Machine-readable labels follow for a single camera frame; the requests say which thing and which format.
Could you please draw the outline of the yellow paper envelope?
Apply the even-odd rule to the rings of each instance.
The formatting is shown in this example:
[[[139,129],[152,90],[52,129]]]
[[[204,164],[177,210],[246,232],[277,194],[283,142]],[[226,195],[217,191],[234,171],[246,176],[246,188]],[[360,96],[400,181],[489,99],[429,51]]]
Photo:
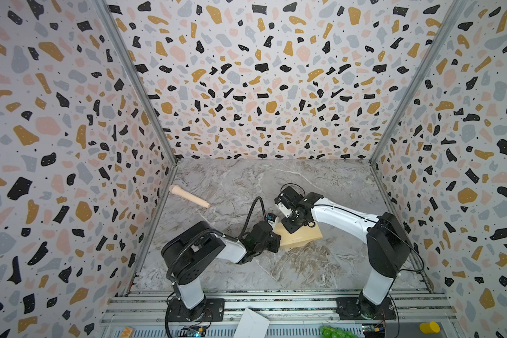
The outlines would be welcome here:
[[[307,245],[309,242],[323,238],[320,227],[316,222],[301,227],[293,234],[290,234],[282,223],[275,225],[275,234],[280,235],[280,249],[294,249]]]

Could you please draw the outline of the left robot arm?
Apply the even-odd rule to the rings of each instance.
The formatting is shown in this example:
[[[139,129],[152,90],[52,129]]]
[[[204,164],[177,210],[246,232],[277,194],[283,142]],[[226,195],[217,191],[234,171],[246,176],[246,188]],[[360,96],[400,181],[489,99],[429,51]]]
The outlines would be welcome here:
[[[201,221],[170,240],[161,255],[168,271],[166,278],[173,287],[168,301],[168,322],[223,320],[224,299],[206,298],[201,286],[201,274],[220,259],[242,265],[263,252],[277,253],[281,236],[268,221],[261,221],[241,237],[232,237]]]

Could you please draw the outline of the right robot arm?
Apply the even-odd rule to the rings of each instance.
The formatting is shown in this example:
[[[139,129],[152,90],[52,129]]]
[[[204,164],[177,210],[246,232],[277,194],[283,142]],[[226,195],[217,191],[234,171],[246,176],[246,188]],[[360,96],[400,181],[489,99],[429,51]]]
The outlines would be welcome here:
[[[389,293],[413,252],[413,245],[395,215],[365,214],[315,192],[303,196],[291,187],[280,191],[275,204],[283,213],[283,227],[290,234],[314,223],[325,224],[366,245],[370,273],[357,297],[338,301],[337,313],[342,320],[395,317],[396,311],[389,309]]]

